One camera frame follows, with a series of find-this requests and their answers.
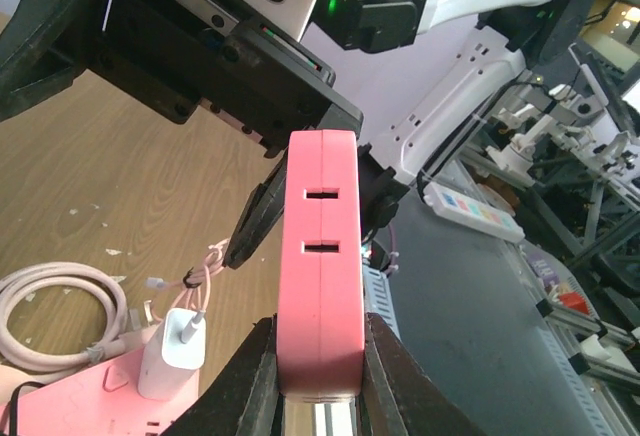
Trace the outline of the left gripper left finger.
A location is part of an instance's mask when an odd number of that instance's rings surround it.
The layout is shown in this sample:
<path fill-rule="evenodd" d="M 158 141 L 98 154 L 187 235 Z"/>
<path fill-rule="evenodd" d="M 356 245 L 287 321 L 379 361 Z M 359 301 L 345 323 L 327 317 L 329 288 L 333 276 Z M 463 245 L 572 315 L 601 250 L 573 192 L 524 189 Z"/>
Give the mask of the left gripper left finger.
<path fill-rule="evenodd" d="M 284 433 L 276 363 L 276 318 L 262 318 L 209 388 L 167 428 L 167 436 Z"/>

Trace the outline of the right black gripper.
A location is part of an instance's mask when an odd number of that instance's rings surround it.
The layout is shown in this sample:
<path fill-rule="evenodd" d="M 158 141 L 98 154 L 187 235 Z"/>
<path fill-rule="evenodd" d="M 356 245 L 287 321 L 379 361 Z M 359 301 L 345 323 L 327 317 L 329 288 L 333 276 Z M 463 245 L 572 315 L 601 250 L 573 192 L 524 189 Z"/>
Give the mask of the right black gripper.
<path fill-rule="evenodd" d="M 111 0 L 99 74 L 166 119 L 202 106 L 274 158 L 292 132 L 358 132 L 334 71 L 241 0 Z M 250 193 L 223 263 L 242 266 L 284 210 L 286 160 Z"/>

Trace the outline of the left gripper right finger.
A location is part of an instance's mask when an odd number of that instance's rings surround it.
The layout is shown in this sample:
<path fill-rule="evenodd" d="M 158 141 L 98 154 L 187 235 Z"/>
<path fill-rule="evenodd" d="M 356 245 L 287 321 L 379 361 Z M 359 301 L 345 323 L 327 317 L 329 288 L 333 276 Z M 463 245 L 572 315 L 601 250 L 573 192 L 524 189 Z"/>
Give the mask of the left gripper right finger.
<path fill-rule="evenodd" d="M 439 391 L 376 313 L 365 315 L 357 435 L 483 436 L 485 432 Z"/>

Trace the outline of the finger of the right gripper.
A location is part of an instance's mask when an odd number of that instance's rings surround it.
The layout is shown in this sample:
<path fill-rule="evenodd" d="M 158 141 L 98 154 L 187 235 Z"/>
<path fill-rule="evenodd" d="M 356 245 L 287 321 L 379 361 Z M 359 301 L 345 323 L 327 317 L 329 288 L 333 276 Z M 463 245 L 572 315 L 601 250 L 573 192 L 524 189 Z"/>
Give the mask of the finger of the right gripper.
<path fill-rule="evenodd" d="M 1 119 L 64 91 L 95 60 L 109 0 L 20 0 L 1 32 Z"/>

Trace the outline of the white USB charger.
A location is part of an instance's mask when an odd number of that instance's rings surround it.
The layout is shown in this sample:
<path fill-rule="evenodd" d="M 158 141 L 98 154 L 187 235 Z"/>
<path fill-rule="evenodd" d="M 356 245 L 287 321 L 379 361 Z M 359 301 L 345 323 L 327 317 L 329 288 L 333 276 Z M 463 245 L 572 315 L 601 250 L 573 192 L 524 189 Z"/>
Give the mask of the white USB charger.
<path fill-rule="evenodd" d="M 203 366 L 206 312 L 173 308 L 144 347 L 137 390 L 155 400 L 173 399 Z"/>

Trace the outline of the pink rectangular plug adapter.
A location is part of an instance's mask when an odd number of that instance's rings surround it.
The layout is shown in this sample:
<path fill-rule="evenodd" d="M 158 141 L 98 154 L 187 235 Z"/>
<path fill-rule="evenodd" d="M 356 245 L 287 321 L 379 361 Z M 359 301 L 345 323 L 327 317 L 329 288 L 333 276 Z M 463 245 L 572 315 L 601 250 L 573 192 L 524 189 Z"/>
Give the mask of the pink rectangular plug adapter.
<path fill-rule="evenodd" d="M 297 131 L 290 138 L 276 333 L 285 397 L 334 403 L 360 393 L 364 290 L 351 131 Z"/>

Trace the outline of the pink triangular power strip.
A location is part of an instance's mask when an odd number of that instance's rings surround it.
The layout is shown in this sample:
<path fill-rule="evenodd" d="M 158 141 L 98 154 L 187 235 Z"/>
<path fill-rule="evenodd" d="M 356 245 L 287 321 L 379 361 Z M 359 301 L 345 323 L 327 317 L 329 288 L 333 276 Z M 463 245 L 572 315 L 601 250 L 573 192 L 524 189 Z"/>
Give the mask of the pink triangular power strip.
<path fill-rule="evenodd" d="M 1 405 L 1 433 L 19 435 L 159 435 L 198 398 L 199 375 L 166 402 L 137 391 L 143 351 L 125 353 Z"/>

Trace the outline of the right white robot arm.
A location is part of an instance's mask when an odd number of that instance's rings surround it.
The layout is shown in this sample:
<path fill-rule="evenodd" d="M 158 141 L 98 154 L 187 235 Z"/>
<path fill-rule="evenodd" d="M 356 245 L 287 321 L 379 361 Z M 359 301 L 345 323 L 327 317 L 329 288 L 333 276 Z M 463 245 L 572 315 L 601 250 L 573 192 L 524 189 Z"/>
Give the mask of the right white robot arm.
<path fill-rule="evenodd" d="M 249 259 L 284 207 L 298 130 L 381 127 L 358 152 L 361 233 L 395 215 L 534 67 L 580 32 L 594 0 L 20 0 L 1 33 L 1 117 L 91 71 L 167 120 L 205 107 L 277 164 L 225 257 Z"/>

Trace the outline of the round pink socket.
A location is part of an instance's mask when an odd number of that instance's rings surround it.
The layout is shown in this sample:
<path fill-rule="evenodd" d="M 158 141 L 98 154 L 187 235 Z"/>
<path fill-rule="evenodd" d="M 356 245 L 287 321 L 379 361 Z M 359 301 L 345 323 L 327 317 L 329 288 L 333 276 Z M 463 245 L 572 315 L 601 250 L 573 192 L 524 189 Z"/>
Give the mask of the round pink socket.
<path fill-rule="evenodd" d="M 0 366 L 0 383 L 2 388 L 15 388 L 27 378 L 28 375 L 19 369 L 5 365 Z"/>

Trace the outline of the white multi-button power strip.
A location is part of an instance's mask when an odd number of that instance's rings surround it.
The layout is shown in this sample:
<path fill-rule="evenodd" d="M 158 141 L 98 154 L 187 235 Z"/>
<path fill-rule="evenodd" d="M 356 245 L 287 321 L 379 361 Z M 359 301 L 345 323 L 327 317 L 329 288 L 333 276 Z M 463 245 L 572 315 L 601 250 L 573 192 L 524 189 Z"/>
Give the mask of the white multi-button power strip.
<path fill-rule="evenodd" d="M 450 222 L 514 244 L 525 239 L 522 227 L 507 212 L 437 182 L 425 187 L 423 201 L 437 216 Z"/>

